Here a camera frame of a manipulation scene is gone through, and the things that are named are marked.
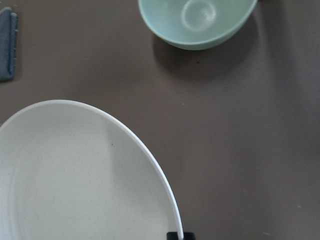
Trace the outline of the white round plate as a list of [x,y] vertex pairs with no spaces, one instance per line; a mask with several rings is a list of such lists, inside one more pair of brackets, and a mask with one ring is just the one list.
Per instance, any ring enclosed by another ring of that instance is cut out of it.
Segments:
[[76,101],[32,104],[0,127],[3,240],[181,240],[160,165],[108,113]]

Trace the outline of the green bowl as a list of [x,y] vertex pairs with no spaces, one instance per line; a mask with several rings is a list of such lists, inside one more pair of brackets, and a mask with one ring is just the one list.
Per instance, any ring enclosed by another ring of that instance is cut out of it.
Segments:
[[191,51],[218,46],[246,23],[257,0],[140,0],[147,27],[171,46]]

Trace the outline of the grey folded cloth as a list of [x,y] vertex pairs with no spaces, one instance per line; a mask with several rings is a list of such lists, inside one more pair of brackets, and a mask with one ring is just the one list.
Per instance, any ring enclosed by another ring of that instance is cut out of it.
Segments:
[[14,78],[16,67],[16,46],[18,15],[6,6],[0,10],[0,81]]

